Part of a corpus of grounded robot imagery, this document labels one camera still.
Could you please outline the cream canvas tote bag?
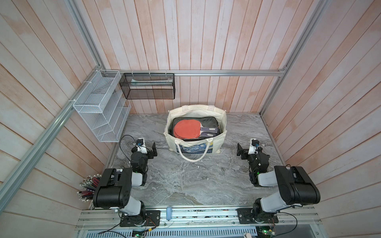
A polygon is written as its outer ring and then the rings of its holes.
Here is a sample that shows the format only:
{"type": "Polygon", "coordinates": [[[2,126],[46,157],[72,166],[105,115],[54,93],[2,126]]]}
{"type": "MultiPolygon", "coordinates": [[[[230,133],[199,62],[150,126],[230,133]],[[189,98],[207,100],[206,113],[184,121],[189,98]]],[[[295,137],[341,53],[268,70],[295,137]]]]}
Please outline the cream canvas tote bag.
{"type": "Polygon", "coordinates": [[[164,135],[171,151],[179,153],[189,162],[198,162],[206,154],[219,153],[227,135],[227,114],[225,110],[210,105],[185,105],[169,111],[164,135]],[[175,124],[180,120],[197,120],[200,127],[217,129],[217,135],[209,138],[176,138],[175,124]]]}

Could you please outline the red paddle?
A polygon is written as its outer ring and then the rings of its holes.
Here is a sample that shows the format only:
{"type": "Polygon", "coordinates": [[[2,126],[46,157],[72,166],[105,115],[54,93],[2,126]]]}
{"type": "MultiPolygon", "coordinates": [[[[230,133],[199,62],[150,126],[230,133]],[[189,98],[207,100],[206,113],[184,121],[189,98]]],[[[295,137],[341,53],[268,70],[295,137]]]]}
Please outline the red paddle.
{"type": "Polygon", "coordinates": [[[220,124],[215,117],[179,117],[172,120],[168,133],[184,141],[197,141],[216,137],[220,134],[220,124]]]}

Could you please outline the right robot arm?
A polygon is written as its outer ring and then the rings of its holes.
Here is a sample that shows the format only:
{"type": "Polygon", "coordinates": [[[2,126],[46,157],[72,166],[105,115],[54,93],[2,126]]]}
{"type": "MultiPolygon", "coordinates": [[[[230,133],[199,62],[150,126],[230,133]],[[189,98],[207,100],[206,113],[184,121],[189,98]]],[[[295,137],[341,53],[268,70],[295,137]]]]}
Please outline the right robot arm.
{"type": "Polygon", "coordinates": [[[253,208],[239,208],[240,224],[278,222],[277,213],[290,207],[318,204],[320,192],[304,168],[274,166],[268,171],[270,156],[263,152],[260,142],[251,139],[248,149],[237,144],[237,156],[249,163],[249,177],[255,187],[277,187],[270,196],[258,198],[253,208]]]}

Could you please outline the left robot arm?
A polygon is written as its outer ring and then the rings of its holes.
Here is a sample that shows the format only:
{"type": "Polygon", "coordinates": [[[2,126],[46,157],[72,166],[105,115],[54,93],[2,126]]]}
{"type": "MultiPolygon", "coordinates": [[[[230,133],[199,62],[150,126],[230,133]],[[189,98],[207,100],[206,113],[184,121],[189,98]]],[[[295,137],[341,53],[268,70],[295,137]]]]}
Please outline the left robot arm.
{"type": "Polygon", "coordinates": [[[144,186],[148,161],[157,156],[156,144],[145,147],[140,138],[132,149],[131,166],[124,169],[105,169],[93,196],[96,208],[114,209],[127,217],[146,218],[145,205],[131,196],[133,187],[144,186]]]}

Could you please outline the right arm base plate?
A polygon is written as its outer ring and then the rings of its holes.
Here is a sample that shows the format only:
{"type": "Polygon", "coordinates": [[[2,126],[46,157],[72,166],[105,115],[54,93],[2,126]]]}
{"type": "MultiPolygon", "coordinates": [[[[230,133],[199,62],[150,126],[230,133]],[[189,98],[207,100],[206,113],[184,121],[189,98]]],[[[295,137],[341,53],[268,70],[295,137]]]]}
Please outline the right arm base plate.
{"type": "Polygon", "coordinates": [[[238,208],[236,211],[240,224],[272,224],[279,222],[276,213],[265,213],[254,208],[238,208]]]}

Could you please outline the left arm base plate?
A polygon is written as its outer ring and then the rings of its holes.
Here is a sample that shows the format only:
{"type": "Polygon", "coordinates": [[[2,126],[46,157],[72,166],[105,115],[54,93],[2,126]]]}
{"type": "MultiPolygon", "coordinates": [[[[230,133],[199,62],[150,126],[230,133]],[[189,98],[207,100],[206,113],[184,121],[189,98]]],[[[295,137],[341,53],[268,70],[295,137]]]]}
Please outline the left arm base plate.
{"type": "Polygon", "coordinates": [[[123,214],[120,227],[158,227],[160,225],[159,210],[147,210],[136,216],[128,216],[123,214]]]}

